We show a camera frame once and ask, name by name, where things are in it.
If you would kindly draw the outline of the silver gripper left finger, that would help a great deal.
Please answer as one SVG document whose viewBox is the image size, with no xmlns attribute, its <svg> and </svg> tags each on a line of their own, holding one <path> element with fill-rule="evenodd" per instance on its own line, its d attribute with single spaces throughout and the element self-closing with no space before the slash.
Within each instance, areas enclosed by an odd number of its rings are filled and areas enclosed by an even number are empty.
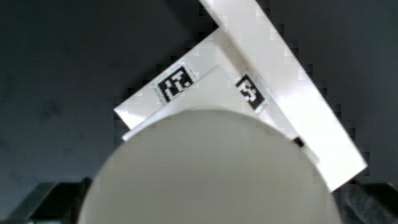
<svg viewBox="0 0 398 224">
<path fill-rule="evenodd" d="M 0 224 L 78 224 L 90 184 L 89 177 L 39 183 Z"/>
</svg>

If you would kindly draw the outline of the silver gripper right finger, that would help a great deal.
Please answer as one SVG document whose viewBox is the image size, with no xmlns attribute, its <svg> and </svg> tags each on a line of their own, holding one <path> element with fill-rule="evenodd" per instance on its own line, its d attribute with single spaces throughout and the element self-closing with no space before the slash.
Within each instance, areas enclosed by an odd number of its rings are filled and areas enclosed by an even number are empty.
<svg viewBox="0 0 398 224">
<path fill-rule="evenodd" d="M 352 180 L 332 193 L 343 224 L 398 224 L 398 189 Z"/>
</svg>

